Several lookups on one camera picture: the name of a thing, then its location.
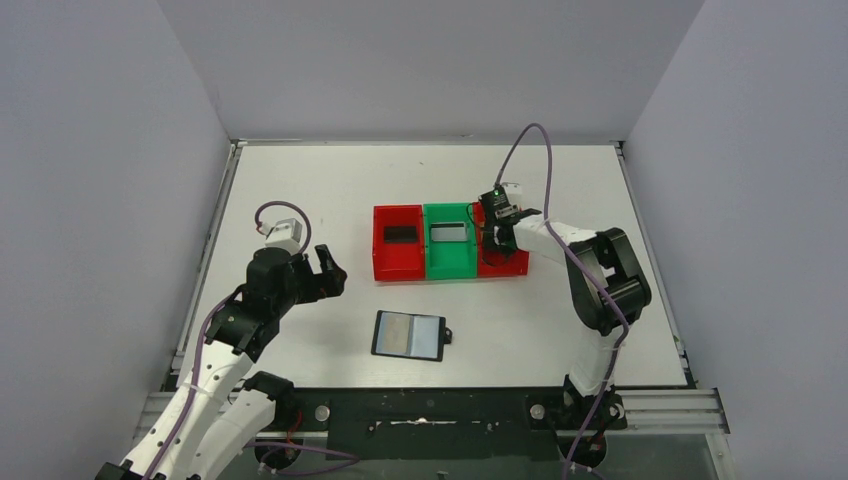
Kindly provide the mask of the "black leather card holder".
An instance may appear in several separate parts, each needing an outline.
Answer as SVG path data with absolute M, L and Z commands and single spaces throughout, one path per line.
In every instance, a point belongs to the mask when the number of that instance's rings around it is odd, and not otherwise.
M 378 335 L 381 316 L 385 312 L 406 314 L 412 317 L 410 351 L 406 355 L 386 355 L 377 351 Z M 403 313 L 388 310 L 378 310 L 371 344 L 371 354 L 391 358 L 441 362 L 444 348 L 453 342 L 453 331 L 447 326 L 446 318 L 436 315 Z

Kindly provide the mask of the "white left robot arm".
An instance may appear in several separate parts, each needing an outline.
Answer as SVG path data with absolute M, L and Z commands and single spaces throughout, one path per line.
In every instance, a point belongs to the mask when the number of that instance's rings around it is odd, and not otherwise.
M 292 382 L 249 372 L 293 306 L 343 294 L 346 271 L 327 245 L 315 252 L 319 272 L 305 253 L 254 253 L 244 283 L 203 321 L 185 381 L 142 440 L 97 478 L 212 479 L 262 428 L 293 419 Z

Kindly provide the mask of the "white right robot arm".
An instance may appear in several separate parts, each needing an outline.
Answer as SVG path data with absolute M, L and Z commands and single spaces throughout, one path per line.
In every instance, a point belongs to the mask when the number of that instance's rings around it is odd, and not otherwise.
M 580 352 L 565 377 L 574 392 L 562 400 L 564 417 L 578 427 L 602 413 L 598 394 L 612 385 L 615 363 L 630 327 L 652 292 L 626 233 L 593 231 L 551 221 L 519 204 L 520 188 L 498 184 L 479 196 L 483 252 L 508 258 L 517 252 L 552 260 L 567 270 L 580 323 Z

